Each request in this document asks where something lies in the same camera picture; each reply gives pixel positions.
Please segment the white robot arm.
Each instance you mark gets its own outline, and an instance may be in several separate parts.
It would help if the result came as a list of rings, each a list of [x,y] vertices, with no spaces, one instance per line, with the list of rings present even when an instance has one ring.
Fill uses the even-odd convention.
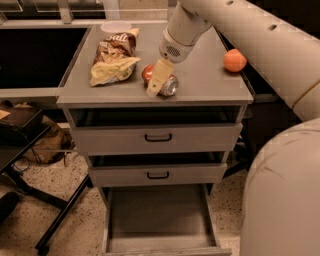
[[[147,92],[158,94],[200,36],[217,28],[300,119],[256,155],[246,179],[241,256],[320,256],[320,42],[246,0],[178,0]]]

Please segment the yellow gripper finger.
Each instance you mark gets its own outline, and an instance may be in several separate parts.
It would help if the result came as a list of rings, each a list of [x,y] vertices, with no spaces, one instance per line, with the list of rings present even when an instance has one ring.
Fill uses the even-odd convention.
[[[173,63],[166,59],[159,59],[155,65],[145,67],[146,93],[150,97],[158,94],[172,96],[175,94],[175,76],[173,75]]]

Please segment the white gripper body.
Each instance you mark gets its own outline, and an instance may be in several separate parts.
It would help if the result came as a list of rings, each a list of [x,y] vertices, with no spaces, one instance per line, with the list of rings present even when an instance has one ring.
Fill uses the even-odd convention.
[[[211,27],[210,22],[192,14],[177,3],[160,40],[160,55],[172,63],[183,62],[202,34]]]

